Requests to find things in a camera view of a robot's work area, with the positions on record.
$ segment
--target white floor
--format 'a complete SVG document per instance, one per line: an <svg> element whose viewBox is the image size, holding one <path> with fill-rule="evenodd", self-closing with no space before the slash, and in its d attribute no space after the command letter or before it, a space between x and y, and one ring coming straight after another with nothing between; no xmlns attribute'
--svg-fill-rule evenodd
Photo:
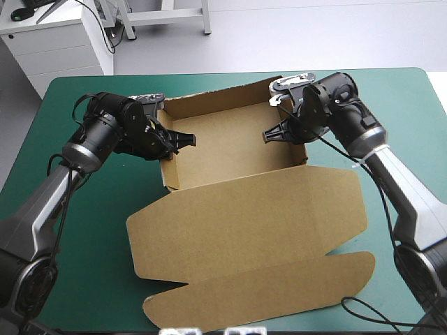
<svg viewBox="0 0 447 335"><path fill-rule="evenodd" d="M134 11L160 0L129 0ZM176 8L200 0L176 0ZM447 0L210 0L200 21L137 27L115 55L117 75L415 66L447 110ZM39 99L0 43L0 189Z"/></svg>

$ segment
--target computer mouse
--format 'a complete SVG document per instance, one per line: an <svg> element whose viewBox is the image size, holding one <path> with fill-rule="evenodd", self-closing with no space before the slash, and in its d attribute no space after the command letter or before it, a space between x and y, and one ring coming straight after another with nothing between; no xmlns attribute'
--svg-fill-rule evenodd
<svg viewBox="0 0 447 335"><path fill-rule="evenodd" d="M19 8L19 9L14 10L11 13L11 20L12 21L22 21L25 19L29 19L33 15L34 15L34 9Z"/></svg>

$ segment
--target cardboard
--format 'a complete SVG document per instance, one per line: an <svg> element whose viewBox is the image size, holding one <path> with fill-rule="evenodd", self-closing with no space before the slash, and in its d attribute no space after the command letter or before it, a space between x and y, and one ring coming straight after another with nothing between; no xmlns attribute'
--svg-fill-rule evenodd
<svg viewBox="0 0 447 335"><path fill-rule="evenodd" d="M373 270L370 253L323 256L192 283L149 297L143 308L160 328L208 332L338 304Z"/></svg>
<svg viewBox="0 0 447 335"><path fill-rule="evenodd" d="M354 172L297 166L175 191L127 226L139 277L194 283L323 256L367 220Z"/></svg>
<svg viewBox="0 0 447 335"><path fill-rule="evenodd" d="M160 327L207 331L330 306L372 275L369 253L325 256L367 227L357 175L306 166L304 145L264 144L283 118L268 104L274 79L159 111L197 137L161 162L171 194L127 221L136 274L189 284L144 303Z"/></svg>

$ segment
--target cabinet drawer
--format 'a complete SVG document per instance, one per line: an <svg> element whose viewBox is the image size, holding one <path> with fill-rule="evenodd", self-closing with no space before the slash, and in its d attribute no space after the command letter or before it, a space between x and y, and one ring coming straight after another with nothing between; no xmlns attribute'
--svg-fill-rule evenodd
<svg viewBox="0 0 447 335"><path fill-rule="evenodd" d="M65 71L42 73L40 75L29 75L28 80L34 86L38 95L43 98L53 79L58 77L73 77L76 75L103 75L103 71L101 70L100 66L89 66L87 68L74 68Z"/></svg>
<svg viewBox="0 0 447 335"><path fill-rule="evenodd" d="M21 31L1 37L14 56L90 44L82 24Z"/></svg>
<svg viewBox="0 0 447 335"><path fill-rule="evenodd" d="M38 52L36 54L21 54L16 56L15 59L26 75L99 65L99 60L96 58L91 45Z"/></svg>

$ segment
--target green tabletop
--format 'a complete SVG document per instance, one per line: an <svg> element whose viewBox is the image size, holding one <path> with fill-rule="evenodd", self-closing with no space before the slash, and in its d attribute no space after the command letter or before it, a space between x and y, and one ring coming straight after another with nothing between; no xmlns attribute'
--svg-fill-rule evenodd
<svg viewBox="0 0 447 335"><path fill-rule="evenodd" d="M316 76L322 78L332 72L316 71ZM347 72L357 82L360 97L388 130L392 150L438 198L447 202L447 117L427 75L417 68ZM244 84L277 74L294 73L65 77L54 80L0 193L0 218L12 214L45 178L48 158L61 151L76 129L71 121L71 110L84 93L109 91L133 95L163 92L172 97ZM80 113L83 110L85 105L80 107ZM331 134L326 138L336 142ZM350 161L321 142L308 144L307 150L311 165L352 168ZM376 257L376 269L358 296L392 320L417 321L422 310L393 264L379 194L365 173L357 171L369 226L364 233L334 252L371 251ZM142 312L142 302L146 297L178 284L145 280L135 275L126 219L165 194L158 161L147 162L125 154L109 157L101 170L73 196L61 253L57 257L59 278L39 321L65 330L156 329ZM356 319L341 306L258 324L270 330L391 330L385 325Z"/></svg>

